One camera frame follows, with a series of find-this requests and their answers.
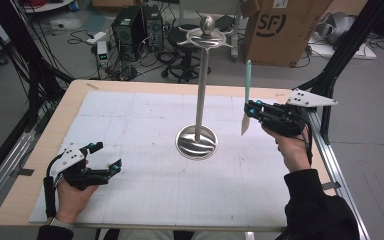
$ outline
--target black strap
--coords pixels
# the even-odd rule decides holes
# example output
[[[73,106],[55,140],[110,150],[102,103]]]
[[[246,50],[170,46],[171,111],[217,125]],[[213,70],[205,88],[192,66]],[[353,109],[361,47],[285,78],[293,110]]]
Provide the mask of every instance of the black strap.
[[[54,178],[45,177],[43,179],[43,187],[45,188],[46,216],[48,218],[55,217],[55,215],[57,215],[57,209],[55,207]]]

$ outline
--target white device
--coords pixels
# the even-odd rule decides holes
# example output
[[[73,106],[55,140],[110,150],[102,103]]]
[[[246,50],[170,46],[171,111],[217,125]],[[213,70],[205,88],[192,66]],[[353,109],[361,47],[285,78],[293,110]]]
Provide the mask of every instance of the white device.
[[[95,44],[97,41],[101,40],[103,37],[105,37],[106,33],[104,32],[99,32],[95,35],[93,35],[93,38],[89,38],[86,40],[90,44]]]
[[[322,107],[337,105],[338,101],[314,93],[294,89],[288,99],[288,104],[300,107]]]
[[[54,169],[51,171],[51,176],[56,176],[65,169],[83,160],[85,156],[78,147],[71,145],[64,150],[61,158],[55,163]]]
[[[108,47],[107,41],[99,41],[96,44],[96,54],[102,67],[108,66]]]

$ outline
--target white plastic part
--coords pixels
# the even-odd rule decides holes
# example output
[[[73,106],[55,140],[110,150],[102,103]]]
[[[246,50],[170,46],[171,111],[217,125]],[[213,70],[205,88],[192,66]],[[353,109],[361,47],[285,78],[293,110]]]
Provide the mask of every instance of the white plastic part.
[[[294,89],[291,97],[288,99],[288,104],[300,107],[321,107],[336,105],[338,104],[338,101],[299,89]]]
[[[60,172],[73,166],[74,164],[80,162],[83,159],[83,153],[79,150],[79,148],[75,147],[74,145],[71,145],[64,151],[61,158],[55,162],[55,167],[51,171],[51,175],[56,176]]]
[[[104,36],[106,35],[106,33],[104,32],[99,32],[97,34],[95,34],[93,36],[93,38],[89,38],[88,40],[86,40],[88,43],[90,44],[95,44],[97,41],[101,40]]]

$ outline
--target wristband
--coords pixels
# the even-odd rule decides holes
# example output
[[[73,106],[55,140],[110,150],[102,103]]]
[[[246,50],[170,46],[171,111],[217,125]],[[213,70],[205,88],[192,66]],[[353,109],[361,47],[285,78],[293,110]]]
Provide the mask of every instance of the wristband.
[[[47,221],[47,225],[54,226],[54,227],[62,227],[62,228],[68,229],[70,231],[73,231],[73,229],[74,229],[73,225],[71,225],[69,223],[61,222],[58,219],[56,219],[55,217],[49,218]]]

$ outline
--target metal stand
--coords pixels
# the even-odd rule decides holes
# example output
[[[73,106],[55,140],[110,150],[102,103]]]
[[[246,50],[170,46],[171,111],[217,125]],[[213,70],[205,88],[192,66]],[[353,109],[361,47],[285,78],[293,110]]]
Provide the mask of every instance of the metal stand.
[[[220,46],[230,47],[230,45],[226,44],[226,36],[214,30],[214,25],[213,18],[209,16],[204,17],[201,20],[200,28],[192,30],[181,29],[186,32],[187,40],[178,43],[178,45],[192,43],[201,48],[196,123],[180,130],[176,137],[177,150],[184,157],[192,160],[203,160],[210,157],[214,154],[218,145],[216,134],[208,127],[202,126],[210,49]]]

